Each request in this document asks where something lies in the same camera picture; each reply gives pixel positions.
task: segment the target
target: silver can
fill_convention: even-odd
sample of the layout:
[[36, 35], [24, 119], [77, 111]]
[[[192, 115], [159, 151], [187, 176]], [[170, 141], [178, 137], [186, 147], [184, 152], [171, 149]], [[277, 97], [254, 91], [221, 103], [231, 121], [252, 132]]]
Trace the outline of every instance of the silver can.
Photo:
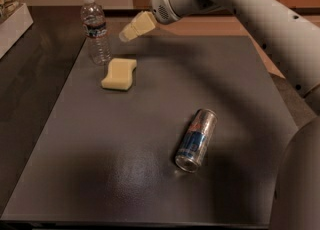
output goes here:
[[209, 109], [196, 112], [175, 156], [181, 169], [192, 173], [199, 169], [217, 121], [216, 113]]

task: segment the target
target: bottle label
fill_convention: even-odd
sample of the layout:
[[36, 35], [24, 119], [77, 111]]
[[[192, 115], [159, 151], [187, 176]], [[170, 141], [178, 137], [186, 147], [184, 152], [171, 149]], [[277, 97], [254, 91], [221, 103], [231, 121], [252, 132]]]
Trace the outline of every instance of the bottle label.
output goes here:
[[100, 38], [107, 34], [107, 23], [103, 22], [101, 25], [87, 25], [83, 24], [83, 28], [87, 37]]

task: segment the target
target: gray surface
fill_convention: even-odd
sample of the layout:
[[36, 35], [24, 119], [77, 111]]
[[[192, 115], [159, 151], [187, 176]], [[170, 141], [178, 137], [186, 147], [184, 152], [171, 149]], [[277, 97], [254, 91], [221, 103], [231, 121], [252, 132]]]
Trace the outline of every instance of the gray surface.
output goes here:
[[0, 215], [85, 40], [80, 7], [31, 7], [33, 25], [0, 59]]
[[[267, 226], [297, 127], [246, 37], [112, 40], [137, 54], [128, 92], [100, 88], [86, 47], [2, 216], [5, 221]], [[196, 174], [173, 162], [195, 111], [219, 117]]]

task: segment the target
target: yellow sponge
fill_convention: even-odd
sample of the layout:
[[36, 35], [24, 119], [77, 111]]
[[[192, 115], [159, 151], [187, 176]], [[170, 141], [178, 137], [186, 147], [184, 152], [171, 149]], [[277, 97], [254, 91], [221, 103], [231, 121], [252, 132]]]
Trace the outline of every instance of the yellow sponge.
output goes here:
[[136, 59], [113, 58], [109, 63], [107, 76], [101, 81], [102, 88], [128, 90], [136, 67]]

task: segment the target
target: dark countertop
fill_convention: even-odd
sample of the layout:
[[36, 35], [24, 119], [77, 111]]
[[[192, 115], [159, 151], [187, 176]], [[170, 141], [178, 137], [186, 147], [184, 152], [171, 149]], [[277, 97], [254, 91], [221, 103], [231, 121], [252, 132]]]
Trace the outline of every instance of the dark countertop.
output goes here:
[[[0, 215], [85, 41], [80, 7], [30, 13], [34, 24], [0, 59]], [[285, 79], [273, 81], [298, 127], [314, 117]]]

